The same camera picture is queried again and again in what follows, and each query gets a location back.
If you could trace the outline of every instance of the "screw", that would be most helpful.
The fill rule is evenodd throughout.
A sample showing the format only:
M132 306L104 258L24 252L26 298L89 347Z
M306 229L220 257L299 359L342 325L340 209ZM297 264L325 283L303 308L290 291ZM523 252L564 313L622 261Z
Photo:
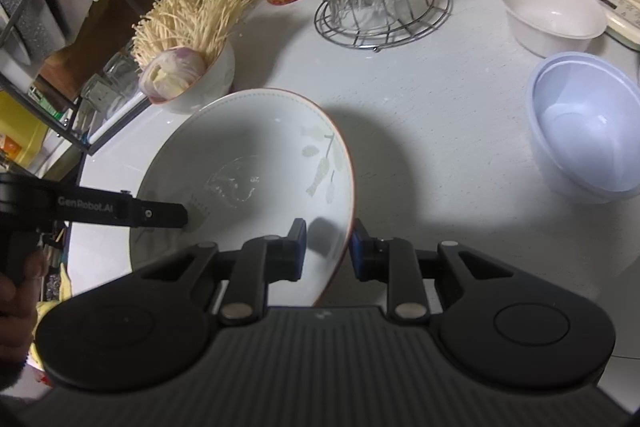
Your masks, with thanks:
M254 309L244 302L233 302L231 304L225 304L220 312L226 319L239 320L250 317Z
M401 319L419 319L427 314L427 308L417 302L403 302L396 306L395 312Z

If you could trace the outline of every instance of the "white ceramic bowl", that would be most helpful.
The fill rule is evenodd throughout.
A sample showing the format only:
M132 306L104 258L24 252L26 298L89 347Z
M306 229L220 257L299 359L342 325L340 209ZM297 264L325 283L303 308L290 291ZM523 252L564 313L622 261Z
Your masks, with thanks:
M208 103L225 96L234 81L236 72L236 56L229 41L222 48L220 56L197 82L180 95L163 102L151 100L153 105L178 113L193 114Z
M540 57L583 52L607 29L607 18L596 0L502 2L516 40Z
M585 53L543 60L527 90L533 158L546 183L576 203L640 192L640 89Z
M302 279L270 285L271 305L311 306L337 269L354 212L351 159L315 104L279 89L232 93L198 111L165 142L138 197L187 207L180 230L132 229L136 269L180 248L214 241L235 250L253 237L307 225Z

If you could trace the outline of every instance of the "yellow container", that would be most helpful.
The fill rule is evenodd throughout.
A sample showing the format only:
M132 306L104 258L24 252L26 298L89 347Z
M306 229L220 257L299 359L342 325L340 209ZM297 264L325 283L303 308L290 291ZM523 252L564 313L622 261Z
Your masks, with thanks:
M42 147L49 128L5 92L0 91L0 149L27 168Z

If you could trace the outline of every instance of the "human hand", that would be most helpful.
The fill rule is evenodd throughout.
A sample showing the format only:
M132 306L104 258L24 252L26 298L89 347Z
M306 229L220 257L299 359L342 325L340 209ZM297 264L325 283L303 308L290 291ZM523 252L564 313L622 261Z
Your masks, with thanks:
M41 251L31 253L24 262L24 281L15 287L0 274L0 362L22 367L33 339L38 314L42 278L47 261Z

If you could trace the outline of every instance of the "light blue plastic bowl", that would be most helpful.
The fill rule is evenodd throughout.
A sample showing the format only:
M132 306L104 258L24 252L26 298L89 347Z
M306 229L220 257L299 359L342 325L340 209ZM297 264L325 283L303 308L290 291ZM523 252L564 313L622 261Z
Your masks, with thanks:
M527 89L533 158L546 183L577 203L640 193L640 89L606 60L546 58Z

